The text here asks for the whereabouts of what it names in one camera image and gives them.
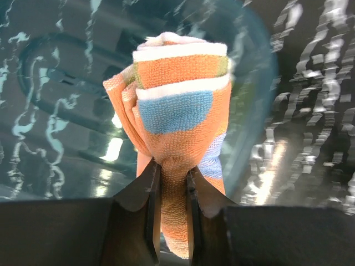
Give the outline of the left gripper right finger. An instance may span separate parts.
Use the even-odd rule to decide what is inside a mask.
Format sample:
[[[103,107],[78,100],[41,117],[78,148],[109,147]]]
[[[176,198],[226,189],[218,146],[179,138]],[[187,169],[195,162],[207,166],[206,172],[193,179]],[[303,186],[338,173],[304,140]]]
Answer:
[[[354,217],[334,208],[239,206],[186,176],[190,265],[353,265]]]

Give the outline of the orange blue dotted towel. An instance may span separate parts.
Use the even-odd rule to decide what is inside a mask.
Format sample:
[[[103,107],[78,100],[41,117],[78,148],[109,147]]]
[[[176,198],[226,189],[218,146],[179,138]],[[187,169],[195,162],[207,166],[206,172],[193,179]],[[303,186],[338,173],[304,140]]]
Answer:
[[[197,167],[225,190],[220,152],[232,79],[227,46],[163,32],[133,52],[132,65],[104,81],[120,122],[138,150],[137,174],[161,166],[161,231],[171,252],[188,259],[186,176]]]

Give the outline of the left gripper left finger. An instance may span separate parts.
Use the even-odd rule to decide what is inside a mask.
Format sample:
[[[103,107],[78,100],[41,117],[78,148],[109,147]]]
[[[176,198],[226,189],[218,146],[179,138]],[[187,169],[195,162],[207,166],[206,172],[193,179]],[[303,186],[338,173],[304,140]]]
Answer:
[[[1,203],[2,265],[158,265],[160,166],[109,198]]]

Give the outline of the blue transparent plastic bin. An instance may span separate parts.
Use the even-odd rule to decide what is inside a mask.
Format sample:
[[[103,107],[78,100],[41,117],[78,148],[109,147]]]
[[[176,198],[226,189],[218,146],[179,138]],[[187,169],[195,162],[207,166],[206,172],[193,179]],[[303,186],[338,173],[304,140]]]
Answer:
[[[1,200],[110,196],[136,149],[103,81],[148,36],[222,42],[235,62],[221,164],[237,186],[271,100],[272,1],[2,1]]]

